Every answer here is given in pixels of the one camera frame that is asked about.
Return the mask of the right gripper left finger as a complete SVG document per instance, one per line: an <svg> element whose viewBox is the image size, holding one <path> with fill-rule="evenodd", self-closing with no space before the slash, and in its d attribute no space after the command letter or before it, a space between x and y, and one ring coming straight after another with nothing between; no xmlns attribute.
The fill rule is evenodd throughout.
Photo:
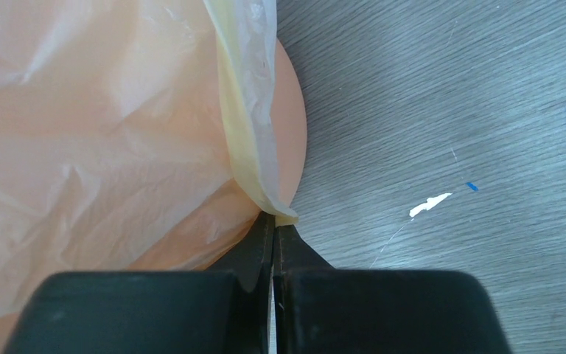
<svg viewBox="0 0 566 354"><path fill-rule="evenodd" d="M6 353L267 353L274 218L202 271L76 271L46 278Z"/></svg>

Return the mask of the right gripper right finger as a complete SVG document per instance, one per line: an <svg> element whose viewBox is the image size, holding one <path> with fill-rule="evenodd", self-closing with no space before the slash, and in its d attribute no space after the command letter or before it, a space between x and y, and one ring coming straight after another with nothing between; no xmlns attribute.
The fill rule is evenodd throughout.
<svg viewBox="0 0 566 354"><path fill-rule="evenodd" d="M293 226L273 236L279 353L509 353L485 288L445 270L340 269Z"/></svg>

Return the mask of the pale yellow trash bag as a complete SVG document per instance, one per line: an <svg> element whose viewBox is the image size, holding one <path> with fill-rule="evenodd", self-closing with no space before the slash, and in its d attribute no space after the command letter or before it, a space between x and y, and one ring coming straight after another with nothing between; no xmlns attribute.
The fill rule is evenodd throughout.
<svg viewBox="0 0 566 354"><path fill-rule="evenodd" d="M0 1L0 318L258 211L282 224L274 1Z"/></svg>

